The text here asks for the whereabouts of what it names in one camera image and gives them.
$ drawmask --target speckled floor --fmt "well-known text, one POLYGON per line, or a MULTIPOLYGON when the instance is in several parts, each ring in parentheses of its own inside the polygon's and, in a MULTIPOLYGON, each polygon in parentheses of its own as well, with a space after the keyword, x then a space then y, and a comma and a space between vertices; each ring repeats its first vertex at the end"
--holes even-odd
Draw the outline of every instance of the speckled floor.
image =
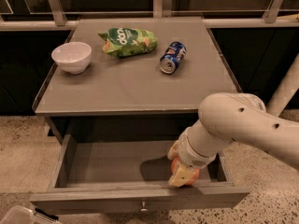
MULTIPOLYGON (((299 110, 284 111, 299 121, 299 110)), ((32 192, 46 190, 60 145, 47 137, 39 117, 0 117, 0 219, 14 205, 30 207, 32 192)), ((64 224, 83 223, 299 223, 299 174, 253 147, 235 144, 224 151, 236 185, 250 195, 235 208, 132 214, 61 216, 64 224)))

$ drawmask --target aluminum can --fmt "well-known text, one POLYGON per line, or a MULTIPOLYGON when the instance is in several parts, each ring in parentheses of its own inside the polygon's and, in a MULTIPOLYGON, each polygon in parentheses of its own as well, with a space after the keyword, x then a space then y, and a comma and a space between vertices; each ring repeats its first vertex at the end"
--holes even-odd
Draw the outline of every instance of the aluminum can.
POLYGON ((161 70, 166 74, 173 74, 178 70, 180 61, 186 55, 186 47, 180 42, 173 42, 170 44, 165 52, 165 55, 160 59, 161 70))

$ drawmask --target gray tabletop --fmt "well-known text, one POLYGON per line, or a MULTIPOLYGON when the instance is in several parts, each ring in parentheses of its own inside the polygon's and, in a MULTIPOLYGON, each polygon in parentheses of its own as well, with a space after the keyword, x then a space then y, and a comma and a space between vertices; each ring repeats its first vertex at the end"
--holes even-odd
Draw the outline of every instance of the gray tabletop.
POLYGON ((210 93, 236 92, 203 21, 198 17, 86 19, 71 41, 92 49, 92 61, 81 74, 58 67, 37 109, 43 116, 86 116, 127 113, 195 112, 210 93), (156 34, 155 51, 117 59, 105 54, 98 33, 112 27, 149 30, 156 34), (187 55, 173 75, 160 70, 160 58, 173 41, 182 42, 187 55))

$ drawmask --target dark wall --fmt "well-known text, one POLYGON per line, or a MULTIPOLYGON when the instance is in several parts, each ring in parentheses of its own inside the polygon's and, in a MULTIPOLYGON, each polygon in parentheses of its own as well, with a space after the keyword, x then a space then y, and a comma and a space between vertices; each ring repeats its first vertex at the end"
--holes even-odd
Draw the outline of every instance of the dark wall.
MULTIPOLYGON (((213 29, 243 92, 266 104, 299 52, 298 28, 213 29)), ((288 108, 299 108, 299 92, 288 108)))
POLYGON ((69 31, 0 32, 0 115, 34 115, 32 104, 69 31))

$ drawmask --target green chip bag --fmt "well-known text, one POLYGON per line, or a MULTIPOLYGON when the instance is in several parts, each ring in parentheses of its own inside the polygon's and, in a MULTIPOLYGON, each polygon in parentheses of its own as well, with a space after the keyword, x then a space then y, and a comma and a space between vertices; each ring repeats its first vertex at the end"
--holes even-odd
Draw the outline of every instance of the green chip bag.
POLYGON ((111 28, 106 34, 99 35, 106 40, 104 53, 119 58, 149 53, 157 47, 156 36, 146 30, 111 28))

